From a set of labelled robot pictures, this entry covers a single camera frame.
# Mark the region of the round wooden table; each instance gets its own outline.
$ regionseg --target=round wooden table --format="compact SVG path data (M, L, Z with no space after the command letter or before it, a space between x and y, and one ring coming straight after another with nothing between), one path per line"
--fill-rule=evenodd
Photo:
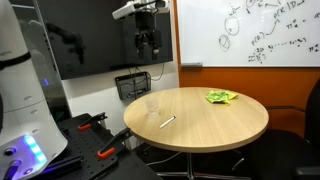
M237 92L233 92L238 96L230 100L230 105L212 104L205 98L212 90L221 89L176 88L145 95L127 107L125 124L147 144L186 152L190 161L191 153L235 149L263 134L269 119L264 106ZM147 115L145 99L148 97L159 99L160 114L156 118ZM160 128L172 116L176 118Z

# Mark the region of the television screen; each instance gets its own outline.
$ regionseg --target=television screen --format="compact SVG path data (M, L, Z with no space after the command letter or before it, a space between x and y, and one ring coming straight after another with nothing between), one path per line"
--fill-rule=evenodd
M37 0L61 79L172 61L170 14L156 14L162 47L152 58L150 46L139 57L135 18L115 20L112 12L128 0Z

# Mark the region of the black chair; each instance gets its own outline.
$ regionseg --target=black chair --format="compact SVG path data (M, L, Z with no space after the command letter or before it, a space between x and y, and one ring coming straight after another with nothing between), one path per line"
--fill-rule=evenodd
M267 107L305 112L305 139L284 130L268 129L241 153L253 180L320 180L320 79L305 111L293 106Z

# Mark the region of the green cloth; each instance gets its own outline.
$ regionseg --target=green cloth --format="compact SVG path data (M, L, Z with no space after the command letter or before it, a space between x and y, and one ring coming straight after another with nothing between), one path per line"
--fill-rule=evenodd
M237 94L234 94L232 92L229 92L227 90L221 90L221 91L210 91L207 95L206 95L206 99L211 102L211 103L215 103L215 102L219 102L219 103L224 103L226 105L230 105L229 100L233 99L235 97L237 97Z

